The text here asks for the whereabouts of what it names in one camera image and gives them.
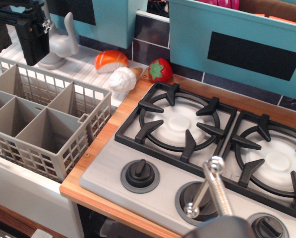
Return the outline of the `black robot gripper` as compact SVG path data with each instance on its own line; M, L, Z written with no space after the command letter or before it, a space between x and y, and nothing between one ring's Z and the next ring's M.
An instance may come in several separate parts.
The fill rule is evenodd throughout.
M0 0L0 53L12 44L7 24L16 29L27 65L34 66L49 54L49 22L43 6L43 0Z

